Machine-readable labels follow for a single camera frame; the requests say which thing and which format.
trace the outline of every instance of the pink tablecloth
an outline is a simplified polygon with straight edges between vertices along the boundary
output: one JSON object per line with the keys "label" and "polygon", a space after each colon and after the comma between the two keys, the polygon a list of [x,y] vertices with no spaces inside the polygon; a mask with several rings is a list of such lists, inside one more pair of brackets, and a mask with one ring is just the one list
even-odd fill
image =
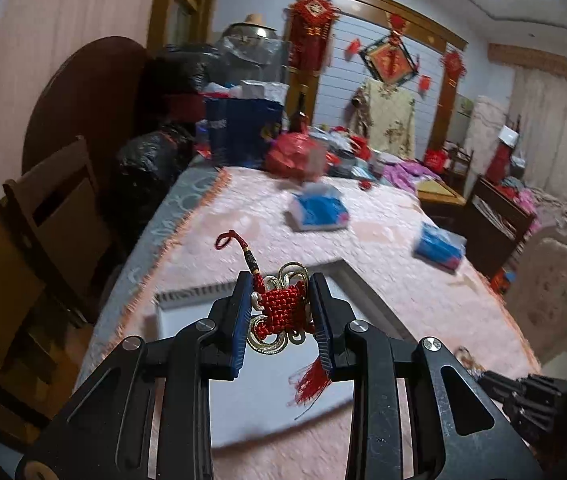
{"label": "pink tablecloth", "polygon": [[[293,184],[255,170],[228,172],[227,186],[169,240],[111,347],[128,335],[149,338],[146,318],[154,315],[156,292],[231,282],[246,270],[238,246],[214,249],[217,235],[234,229],[266,274],[293,260],[314,266],[344,259],[416,339],[436,335],[449,349],[463,345],[484,367],[513,378],[539,370],[501,301],[467,260],[449,274],[412,256],[421,223],[429,220],[408,193],[385,186],[364,192],[353,180],[326,178],[343,192],[349,228],[297,233],[285,215]],[[216,478],[343,478],[350,418],[345,407],[267,441],[215,450]]]}

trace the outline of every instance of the curtain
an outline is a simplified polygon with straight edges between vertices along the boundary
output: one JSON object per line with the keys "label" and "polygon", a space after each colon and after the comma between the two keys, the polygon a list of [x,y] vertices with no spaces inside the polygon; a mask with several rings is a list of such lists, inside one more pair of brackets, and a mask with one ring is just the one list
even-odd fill
{"label": "curtain", "polygon": [[517,68],[509,116],[521,116],[516,155],[526,160],[526,185],[567,202],[567,80]]}

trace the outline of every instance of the red hanging decoration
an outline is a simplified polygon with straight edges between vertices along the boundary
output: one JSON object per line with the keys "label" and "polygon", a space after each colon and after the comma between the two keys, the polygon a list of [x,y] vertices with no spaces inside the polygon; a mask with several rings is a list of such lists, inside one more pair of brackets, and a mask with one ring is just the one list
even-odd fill
{"label": "red hanging decoration", "polygon": [[359,38],[352,40],[348,45],[348,48],[345,49],[345,54],[346,54],[345,59],[349,61],[350,58],[360,50],[361,50],[361,40]]}
{"label": "red hanging decoration", "polygon": [[332,23],[339,15],[328,0],[298,0],[292,6],[291,67],[321,70]]}
{"label": "red hanging decoration", "polygon": [[421,95],[425,94],[430,89],[430,83],[432,80],[433,79],[428,75],[421,75],[419,79],[419,93]]}
{"label": "red hanging decoration", "polygon": [[445,67],[449,79],[458,81],[467,74],[466,67],[463,64],[461,54],[458,50],[446,52],[441,57],[440,62]]}
{"label": "red hanging decoration", "polygon": [[390,62],[388,63],[387,72],[391,76],[398,68],[397,49],[401,46],[401,36],[403,35],[404,30],[406,30],[407,22],[400,15],[394,13],[387,12],[386,17],[388,20],[388,27],[390,27],[390,37],[388,38],[388,44],[390,45]]}
{"label": "red hanging decoration", "polygon": [[[261,311],[257,316],[250,318],[250,329],[248,333],[248,344],[257,352],[264,354],[275,354],[283,350],[288,341],[292,344],[302,344],[306,338],[306,332],[313,334],[315,326],[306,314],[308,271],[296,262],[291,262],[279,269],[279,277],[266,276],[266,280],[275,288],[266,289],[264,278],[261,276],[256,260],[252,255],[246,241],[232,229],[227,233],[220,234],[214,244],[215,248],[223,249],[230,240],[238,241],[244,250],[246,264],[254,276],[254,292],[250,298],[252,306]],[[293,270],[288,275],[283,270],[289,267],[300,267],[303,272]],[[291,275],[303,276],[303,280],[283,287]],[[276,335],[273,343],[266,343],[265,338]],[[302,378],[295,382],[294,401],[305,404],[316,399],[330,384],[330,379],[321,365],[319,358],[311,364]]]}

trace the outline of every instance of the black plastic bag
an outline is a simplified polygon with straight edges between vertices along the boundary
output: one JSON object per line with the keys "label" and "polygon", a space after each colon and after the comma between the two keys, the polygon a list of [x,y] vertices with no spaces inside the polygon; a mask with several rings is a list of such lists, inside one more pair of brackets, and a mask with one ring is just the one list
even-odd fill
{"label": "black plastic bag", "polygon": [[225,80],[218,50],[207,44],[166,45],[150,66],[162,94],[195,94],[211,81]]}
{"label": "black plastic bag", "polygon": [[180,125],[135,137],[119,150],[112,180],[111,211],[128,250],[140,237],[193,156],[193,137]]}

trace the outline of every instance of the floral fabric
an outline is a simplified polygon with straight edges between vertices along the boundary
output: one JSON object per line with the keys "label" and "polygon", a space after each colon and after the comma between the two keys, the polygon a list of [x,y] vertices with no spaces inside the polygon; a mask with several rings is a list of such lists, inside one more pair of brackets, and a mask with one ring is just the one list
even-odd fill
{"label": "floral fabric", "polygon": [[415,96],[398,86],[366,79],[356,92],[362,102],[351,130],[368,137],[369,147],[401,158],[415,157]]}

